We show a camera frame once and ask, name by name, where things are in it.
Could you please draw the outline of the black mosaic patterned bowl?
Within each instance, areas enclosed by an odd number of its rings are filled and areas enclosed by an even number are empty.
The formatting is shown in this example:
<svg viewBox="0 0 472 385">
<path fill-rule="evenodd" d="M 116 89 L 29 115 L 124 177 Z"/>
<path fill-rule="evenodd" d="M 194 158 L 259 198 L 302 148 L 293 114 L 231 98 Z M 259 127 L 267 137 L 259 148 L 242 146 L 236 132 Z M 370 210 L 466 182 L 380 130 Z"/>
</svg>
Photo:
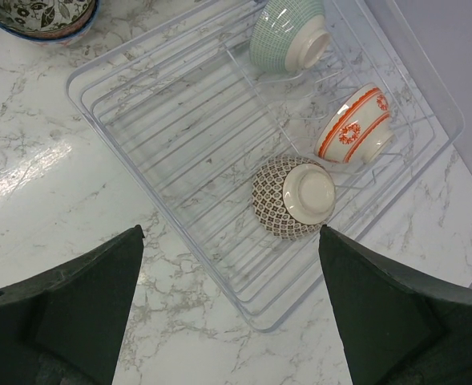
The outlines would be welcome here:
<svg viewBox="0 0 472 385">
<path fill-rule="evenodd" d="M 252 207 L 273 236 L 295 241 L 318 231 L 336 205 L 333 178 L 302 156 L 269 159 L 252 180 Z"/>
</svg>

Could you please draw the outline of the white wire dish rack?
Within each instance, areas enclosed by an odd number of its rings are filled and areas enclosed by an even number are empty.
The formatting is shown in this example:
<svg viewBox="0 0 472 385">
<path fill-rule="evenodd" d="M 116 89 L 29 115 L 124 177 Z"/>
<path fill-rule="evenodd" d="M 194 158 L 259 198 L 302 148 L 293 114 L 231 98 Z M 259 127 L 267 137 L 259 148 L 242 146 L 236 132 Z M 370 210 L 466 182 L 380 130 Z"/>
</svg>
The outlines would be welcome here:
<svg viewBox="0 0 472 385">
<path fill-rule="evenodd" d="M 99 56 L 68 99 L 120 159 L 254 329 L 276 330 L 321 284 L 316 234 L 282 240 L 252 207 L 277 156 L 314 157 L 332 115 L 375 83 L 393 138 L 369 164 L 326 163 L 329 225 L 364 237 L 458 138 L 463 117 L 398 1 L 327 1 L 332 41 L 311 69 L 269 74 L 249 58 L 262 1 L 206 1 Z"/>
</svg>

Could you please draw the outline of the pale green bowl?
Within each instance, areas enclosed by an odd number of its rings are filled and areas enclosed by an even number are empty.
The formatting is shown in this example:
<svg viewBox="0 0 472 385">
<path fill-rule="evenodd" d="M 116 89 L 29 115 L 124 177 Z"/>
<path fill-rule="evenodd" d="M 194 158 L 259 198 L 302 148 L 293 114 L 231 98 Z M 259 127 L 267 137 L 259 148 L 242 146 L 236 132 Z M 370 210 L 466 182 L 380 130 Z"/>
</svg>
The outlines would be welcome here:
<svg viewBox="0 0 472 385">
<path fill-rule="evenodd" d="M 266 72 L 303 71 L 317 64 L 330 40 L 322 1 L 269 1 L 253 28 L 249 58 Z"/>
</svg>

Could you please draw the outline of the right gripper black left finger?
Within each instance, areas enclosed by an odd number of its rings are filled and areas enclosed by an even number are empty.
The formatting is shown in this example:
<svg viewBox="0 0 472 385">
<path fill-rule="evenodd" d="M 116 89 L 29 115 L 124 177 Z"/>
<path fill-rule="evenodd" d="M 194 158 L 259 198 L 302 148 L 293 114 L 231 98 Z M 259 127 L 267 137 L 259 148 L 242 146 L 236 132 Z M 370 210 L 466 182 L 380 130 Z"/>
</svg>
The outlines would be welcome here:
<svg viewBox="0 0 472 385">
<path fill-rule="evenodd" d="M 143 230 L 0 288 L 0 384 L 110 384 L 143 259 Z"/>
</svg>

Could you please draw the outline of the orange white patterned bowl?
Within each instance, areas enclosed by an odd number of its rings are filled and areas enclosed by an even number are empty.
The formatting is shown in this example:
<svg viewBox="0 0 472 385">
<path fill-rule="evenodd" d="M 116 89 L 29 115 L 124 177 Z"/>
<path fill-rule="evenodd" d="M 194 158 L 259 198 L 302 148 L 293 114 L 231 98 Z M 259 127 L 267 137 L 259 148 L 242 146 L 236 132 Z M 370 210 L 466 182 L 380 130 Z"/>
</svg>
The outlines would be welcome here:
<svg viewBox="0 0 472 385">
<path fill-rule="evenodd" d="M 313 152 L 328 162 L 369 164 L 393 140 L 390 123 L 385 93 L 375 83 L 367 83 L 333 114 Z"/>
</svg>

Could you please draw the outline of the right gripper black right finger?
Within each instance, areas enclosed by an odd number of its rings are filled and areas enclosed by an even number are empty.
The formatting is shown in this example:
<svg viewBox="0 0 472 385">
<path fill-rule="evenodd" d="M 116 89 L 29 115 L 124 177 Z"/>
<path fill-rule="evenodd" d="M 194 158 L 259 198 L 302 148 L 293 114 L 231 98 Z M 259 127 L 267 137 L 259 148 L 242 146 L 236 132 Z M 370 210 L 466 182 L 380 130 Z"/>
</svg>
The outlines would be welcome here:
<svg viewBox="0 0 472 385">
<path fill-rule="evenodd" d="M 472 384 L 472 289 L 327 225 L 318 253 L 354 384 Z"/>
</svg>

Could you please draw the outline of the floral pink outside bowl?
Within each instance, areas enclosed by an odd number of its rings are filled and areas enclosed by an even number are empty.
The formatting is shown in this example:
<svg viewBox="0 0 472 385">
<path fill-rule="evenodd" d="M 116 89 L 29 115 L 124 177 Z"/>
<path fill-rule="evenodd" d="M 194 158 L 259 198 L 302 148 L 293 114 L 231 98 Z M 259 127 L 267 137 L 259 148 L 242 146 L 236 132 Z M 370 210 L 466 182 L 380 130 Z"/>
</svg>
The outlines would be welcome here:
<svg viewBox="0 0 472 385">
<path fill-rule="evenodd" d="M 41 47 L 66 47 L 90 30 L 99 8 L 99 1 L 0 1 L 0 28 Z"/>
</svg>

